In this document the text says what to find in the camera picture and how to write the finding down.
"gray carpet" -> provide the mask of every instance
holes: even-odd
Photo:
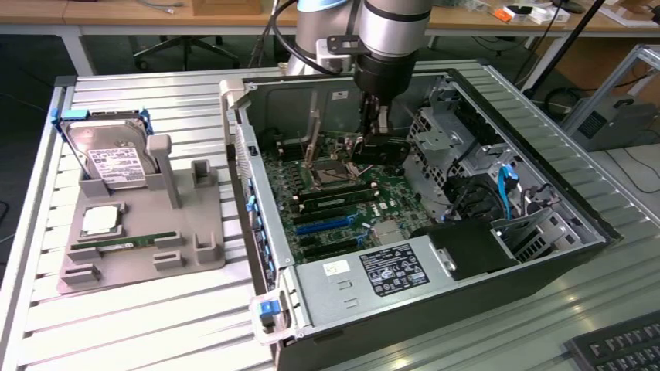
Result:
[[[454,60],[484,58],[502,75],[512,79],[529,51],[521,45],[522,39],[512,42],[480,39],[480,46],[470,37],[442,37],[437,50],[421,49],[421,60]],[[138,36],[140,48],[158,43],[157,36]],[[134,66],[126,36],[85,36],[85,45],[98,74],[141,73]],[[225,47],[245,65],[254,43],[254,36],[225,36]],[[501,56],[490,49],[510,49]],[[274,66],[272,41],[266,43],[266,57],[262,66]],[[0,225],[0,240],[14,233],[20,208],[29,182],[32,163],[42,130],[45,108],[52,88],[48,86],[56,76],[74,74],[61,40],[54,36],[0,36],[0,118],[2,135],[0,142],[0,200],[9,204],[6,218]],[[181,48],[161,51],[145,58],[150,72],[172,72],[181,68]],[[194,49],[189,57],[190,70],[220,70],[230,68],[230,61]],[[568,85],[561,75],[553,73],[544,85],[544,91]],[[0,263],[6,262],[10,241],[0,244]]]

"hard drive label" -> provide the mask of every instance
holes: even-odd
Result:
[[[429,283],[410,245],[400,245],[360,255],[373,292],[386,296]]]
[[[93,166],[106,184],[144,180],[144,169],[132,147],[88,150]]]

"motherboard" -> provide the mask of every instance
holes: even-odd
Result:
[[[322,131],[314,148],[277,141],[264,155],[298,264],[402,241],[433,223],[400,166],[349,161],[356,142],[354,133]]]

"aluminum table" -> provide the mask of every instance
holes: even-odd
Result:
[[[657,217],[566,142],[492,67],[473,60],[417,64],[420,69],[449,67],[460,69],[625,239],[532,297],[332,371],[574,369],[562,347],[572,336],[660,308]],[[274,369],[270,350],[256,343],[249,326],[252,277],[229,184],[218,82],[278,74],[273,68],[80,77],[56,87],[52,114],[69,107],[145,107],[154,132],[172,137],[173,167],[188,167],[190,159],[210,160],[220,179],[228,264],[216,271],[57,294],[80,170],[49,117],[0,290],[2,370]]]

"keyboard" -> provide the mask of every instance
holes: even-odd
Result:
[[[660,311],[566,342],[580,370],[660,371]]]

